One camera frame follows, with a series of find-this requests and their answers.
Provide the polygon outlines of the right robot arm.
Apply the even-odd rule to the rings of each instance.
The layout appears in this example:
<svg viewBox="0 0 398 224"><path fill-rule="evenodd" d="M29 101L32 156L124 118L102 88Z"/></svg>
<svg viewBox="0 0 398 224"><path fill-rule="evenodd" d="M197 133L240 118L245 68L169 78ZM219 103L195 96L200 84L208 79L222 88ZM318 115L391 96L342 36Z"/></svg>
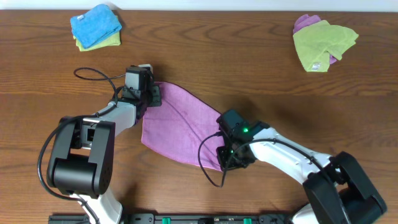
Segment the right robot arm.
<svg viewBox="0 0 398 224"><path fill-rule="evenodd" d="M216 122L224 140L217 149L223 172L261 161L302 185L308 203L286 223L374 223L387 212L384 199L351 154L313 151L267 123L249 123L235 110Z"/></svg>

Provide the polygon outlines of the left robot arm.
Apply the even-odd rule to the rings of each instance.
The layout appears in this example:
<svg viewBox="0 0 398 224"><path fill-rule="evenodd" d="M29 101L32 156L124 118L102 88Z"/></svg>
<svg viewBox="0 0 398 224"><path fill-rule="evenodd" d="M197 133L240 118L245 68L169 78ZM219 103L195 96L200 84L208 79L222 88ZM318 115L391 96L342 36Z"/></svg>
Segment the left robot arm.
<svg viewBox="0 0 398 224"><path fill-rule="evenodd" d="M148 107L162 104L152 65L132 65L124 77L124 85L113 88L105 108L89 115L61 118L46 139L46 144L53 142L53 148L46 175L40 168L43 154L39 154L40 183L48 193L76 201L85 211L83 215L51 215L49 223L123 222L123 206L109 186L115 138L136 125Z"/></svg>

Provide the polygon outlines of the purple microfibre cloth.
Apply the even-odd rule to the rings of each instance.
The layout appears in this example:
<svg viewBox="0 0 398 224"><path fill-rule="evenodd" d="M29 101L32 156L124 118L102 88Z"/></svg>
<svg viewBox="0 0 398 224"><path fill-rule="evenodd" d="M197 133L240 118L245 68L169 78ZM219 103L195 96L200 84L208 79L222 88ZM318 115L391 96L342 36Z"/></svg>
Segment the purple microfibre cloth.
<svg viewBox="0 0 398 224"><path fill-rule="evenodd" d="M216 119L220 113L178 85L158 85L162 104L145 112L143 145L174 161L220 171L216 149L224 145L223 138L202 143L219 131Z"/></svg>

